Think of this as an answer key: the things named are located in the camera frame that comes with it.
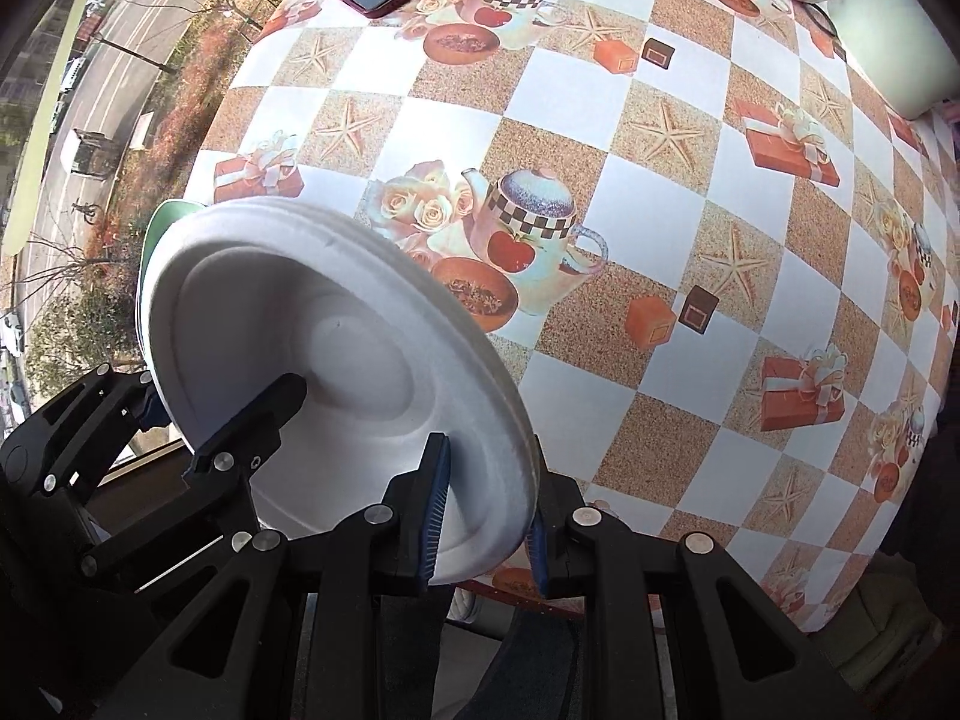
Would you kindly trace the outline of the white foam bowl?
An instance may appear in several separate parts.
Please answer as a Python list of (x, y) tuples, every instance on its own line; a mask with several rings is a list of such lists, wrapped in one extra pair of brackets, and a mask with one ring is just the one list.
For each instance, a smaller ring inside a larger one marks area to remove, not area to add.
[(539, 483), (526, 407), (451, 291), (358, 221), (299, 200), (202, 206), (161, 234), (143, 272), (146, 362), (172, 422), (202, 445), (285, 374), (306, 397), (252, 476), (260, 520), (327, 532), (452, 449), (434, 580), (506, 561)]

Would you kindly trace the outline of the green pastel plate stack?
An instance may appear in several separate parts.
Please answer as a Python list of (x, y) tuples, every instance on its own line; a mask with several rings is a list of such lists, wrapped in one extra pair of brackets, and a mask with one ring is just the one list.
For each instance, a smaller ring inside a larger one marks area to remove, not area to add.
[(153, 213), (149, 216), (145, 234), (143, 234), (139, 282), (137, 283), (137, 291), (139, 291), (139, 293), (143, 291), (149, 261), (151, 257), (153, 257), (156, 245), (160, 243), (164, 234), (169, 231), (169, 228), (174, 223), (182, 220), (185, 216), (194, 215), (194, 213), (202, 210), (202, 208), (203, 205), (201, 203), (189, 202), (189, 200), (186, 199), (169, 199), (161, 202), (156, 206), (155, 210), (153, 210)]

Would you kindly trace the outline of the patterned checkered tablecloth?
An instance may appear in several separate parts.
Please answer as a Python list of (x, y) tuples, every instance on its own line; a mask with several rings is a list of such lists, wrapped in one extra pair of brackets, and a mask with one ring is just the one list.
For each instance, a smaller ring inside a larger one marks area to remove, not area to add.
[(701, 528), (801, 629), (907, 494), (958, 335), (946, 121), (893, 114), (789, 0), (285, 0), (190, 174), (475, 260), (545, 455)]

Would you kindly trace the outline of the pale green cylindrical container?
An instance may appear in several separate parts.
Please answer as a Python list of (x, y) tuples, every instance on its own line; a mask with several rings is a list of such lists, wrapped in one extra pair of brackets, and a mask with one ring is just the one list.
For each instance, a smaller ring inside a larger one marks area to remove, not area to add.
[(958, 59), (918, 0), (827, 0), (839, 42), (896, 114), (958, 94)]

